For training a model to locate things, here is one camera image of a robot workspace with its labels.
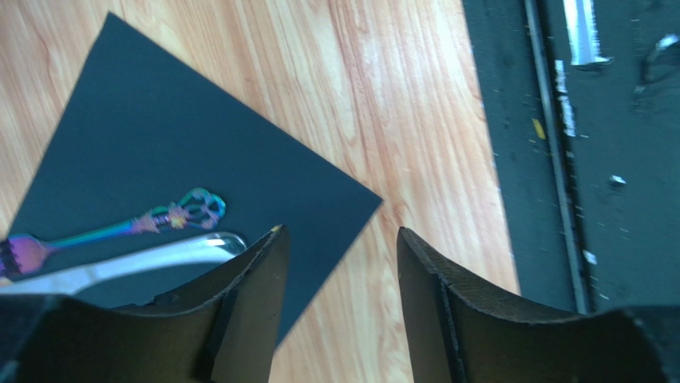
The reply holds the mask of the iridescent fork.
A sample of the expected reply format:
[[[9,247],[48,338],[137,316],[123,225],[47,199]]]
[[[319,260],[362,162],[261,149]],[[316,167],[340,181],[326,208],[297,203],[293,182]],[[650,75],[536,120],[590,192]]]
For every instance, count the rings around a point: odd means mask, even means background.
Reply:
[[[220,196],[205,188],[194,188],[177,202],[154,207],[122,223],[68,238],[45,241],[29,234],[10,235],[1,241],[1,277],[10,279],[32,274],[59,251],[101,240],[188,227],[211,230],[217,227],[226,210],[227,204]]]

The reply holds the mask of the silver knife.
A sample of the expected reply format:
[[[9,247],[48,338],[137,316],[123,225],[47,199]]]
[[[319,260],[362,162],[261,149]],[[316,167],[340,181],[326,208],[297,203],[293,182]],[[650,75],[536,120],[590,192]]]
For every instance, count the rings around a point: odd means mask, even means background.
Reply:
[[[99,283],[147,271],[202,263],[225,263],[247,249],[231,232],[200,235],[104,261],[55,271],[1,286],[2,295],[75,295]]]

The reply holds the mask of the black paper napkin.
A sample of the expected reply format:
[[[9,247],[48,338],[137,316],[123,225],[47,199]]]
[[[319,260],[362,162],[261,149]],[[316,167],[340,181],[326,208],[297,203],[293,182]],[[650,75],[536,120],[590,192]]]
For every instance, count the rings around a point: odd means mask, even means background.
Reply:
[[[219,231],[286,225],[285,338],[381,198],[114,14],[94,42],[11,234],[116,224],[205,188]]]

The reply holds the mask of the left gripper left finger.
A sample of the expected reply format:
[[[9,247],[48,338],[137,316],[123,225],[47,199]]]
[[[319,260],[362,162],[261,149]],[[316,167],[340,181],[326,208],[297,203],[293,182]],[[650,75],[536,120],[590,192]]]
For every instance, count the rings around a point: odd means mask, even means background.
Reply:
[[[1,300],[4,382],[266,382],[290,258],[287,227],[143,306],[63,294]]]

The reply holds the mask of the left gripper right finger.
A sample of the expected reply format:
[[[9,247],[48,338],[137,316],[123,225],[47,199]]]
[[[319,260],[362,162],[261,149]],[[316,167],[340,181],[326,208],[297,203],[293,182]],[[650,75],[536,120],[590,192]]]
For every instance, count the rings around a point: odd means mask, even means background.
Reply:
[[[408,228],[398,279],[416,382],[676,382],[679,309],[558,310],[447,259]]]

